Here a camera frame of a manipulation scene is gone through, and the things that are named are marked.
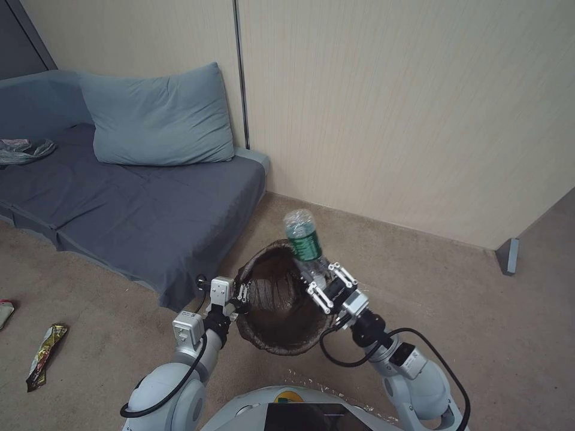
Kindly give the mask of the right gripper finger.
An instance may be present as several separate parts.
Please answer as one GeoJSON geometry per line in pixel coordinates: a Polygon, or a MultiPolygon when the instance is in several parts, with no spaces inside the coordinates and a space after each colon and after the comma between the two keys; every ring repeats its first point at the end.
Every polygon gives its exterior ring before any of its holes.
{"type": "Polygon", "coordinates": [[[306,292],[325,314],[330,314],[333,310],[334,303],[326,294],[326,288],[327,283],[324,278],[313,278],[306,292]]]}
{"type": "Polygon", "coordinates": [[[331,274],[330,289],[336,290],[356,290],[358,288],[357,279],[339,262],[332,262],[328,265],[331,274]]]}

